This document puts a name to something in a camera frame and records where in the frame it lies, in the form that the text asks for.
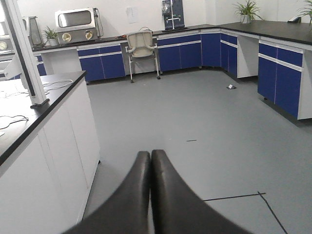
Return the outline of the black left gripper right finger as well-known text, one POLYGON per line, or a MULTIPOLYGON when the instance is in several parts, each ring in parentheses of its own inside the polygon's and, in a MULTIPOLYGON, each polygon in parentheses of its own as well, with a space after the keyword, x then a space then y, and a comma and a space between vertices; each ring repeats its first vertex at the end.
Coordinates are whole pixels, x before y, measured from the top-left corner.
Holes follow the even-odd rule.
POLYGON ((152 150, 151 168, 151 205, 156 234, 248 233, 197 196, 164 150, 152 150))

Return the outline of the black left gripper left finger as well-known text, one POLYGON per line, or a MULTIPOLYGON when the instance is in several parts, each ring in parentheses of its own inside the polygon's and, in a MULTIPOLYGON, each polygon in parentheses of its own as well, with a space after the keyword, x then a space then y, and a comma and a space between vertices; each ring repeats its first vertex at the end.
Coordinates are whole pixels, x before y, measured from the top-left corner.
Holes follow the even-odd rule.
POLYGON ((150 200, 151 157, 139 151, 119 187, 91 215, 66 234, 146 234, 150 200))

